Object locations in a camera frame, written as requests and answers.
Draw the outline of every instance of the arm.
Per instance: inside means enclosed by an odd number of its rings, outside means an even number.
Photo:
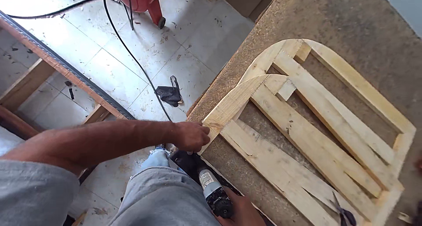
[[[210,141],[208,133],[202,123],[103,121],[42,132],[1,159],[55,165],[78,175],[89,166],[161,143],[198,152]]]

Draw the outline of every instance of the arched wooden frame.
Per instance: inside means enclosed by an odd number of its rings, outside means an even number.
[[[399,132],[393,148],[299,64],[309,53]],[[288,76],[265,75],[270,66]],[[357,162],[284,102],[295,89]],[[237,120],[249,99],[338,190],[344,197],[340,204],[355,213],[360,225],[385,223],[403,191],[397,177],[416,129],[353,67],[312,40],[280,41],[252,62],[238,86],[203,121],[211,128],[211,140],[221,134],[311,223],[338,225],[309,195],[333,208],[333,189]]]

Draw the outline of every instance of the scissors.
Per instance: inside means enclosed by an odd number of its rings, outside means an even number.
[[[331,203],[335,206],[335,208],[339,211],[340,214],[340,226],[347,226],[346,223],[346,219],[349,221],[350,225],[352,226],[356,226],[356,218],[355,216],[348,210],[345,210],[343,208],[340,207],[340,204],[338,202],[337,196],[335,196],[335,193],[333,191],[333,195],[334,195],[334,199],[335,199],[335,203],[332,202]]]

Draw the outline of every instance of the red air compressor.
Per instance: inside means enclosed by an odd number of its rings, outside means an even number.
[[[121,0],[127,7],[130,7],[129,0]],[[132,10],[143,13],[148,10],[152,22],[160,29],[164,27],[166,19],[161,14],[160,3],[158,0],[131,0]]]

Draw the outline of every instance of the hairy forearm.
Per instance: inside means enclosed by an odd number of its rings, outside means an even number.
[[[3,156],[42,162],[78,174],[82,169],[160,143],[176,143],[172,122],[103,121],[64,130],[42,132]]]

